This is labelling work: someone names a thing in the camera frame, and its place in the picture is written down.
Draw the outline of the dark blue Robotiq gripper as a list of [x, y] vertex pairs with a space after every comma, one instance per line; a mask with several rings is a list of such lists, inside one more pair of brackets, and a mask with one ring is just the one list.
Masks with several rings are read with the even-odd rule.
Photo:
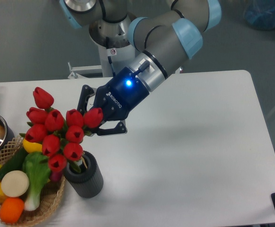
[[148, 89], [133, 76], [133, 72], [125, 67], [105, 85], [98, 89], [83, 85], [77, 110], [83, 116], [87, 111], [89, 98], [95, 95], [94, 108], [101, 108], [103, 122], [90, 130], [91, 137], [126, 134], [128, 132], [125, 119], [148, 95]]

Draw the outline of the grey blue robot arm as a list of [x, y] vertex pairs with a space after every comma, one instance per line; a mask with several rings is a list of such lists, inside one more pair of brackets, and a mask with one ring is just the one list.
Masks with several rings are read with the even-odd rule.
[[87, 135], [124, 134], [125, 120], [170, 75], [202, 47], [202, 34], [222, 16], [216, 0], [170, 0], [170, 11], [156, 18], [135, 17], [124, 0], [61, 0], [74, 28], [89, 27], [99, 66], [70, 67], [73, 77], [101, 73], [109, 81], [82, 87], [77, 110], [94, 112]]

